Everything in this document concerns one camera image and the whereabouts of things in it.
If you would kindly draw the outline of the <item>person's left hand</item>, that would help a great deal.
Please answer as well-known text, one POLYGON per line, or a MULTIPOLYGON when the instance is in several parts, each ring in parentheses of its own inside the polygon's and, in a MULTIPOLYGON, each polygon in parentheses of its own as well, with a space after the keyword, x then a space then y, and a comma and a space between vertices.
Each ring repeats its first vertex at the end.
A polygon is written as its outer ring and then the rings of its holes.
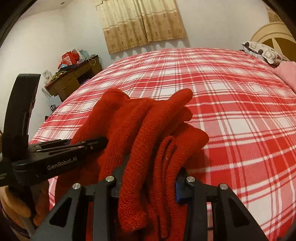
MULTIPOLYGON (((30 218, 31 211, 20 198, 9 190, 8 186, 1 187, 1 204, 5 215, 16 225, 25 229, 22 218, 30 218)), ((35 209, 36 214, 33 217, 33 221, 36 226, 39 226, 50 209, 48 180, 38 185, 35 209)))

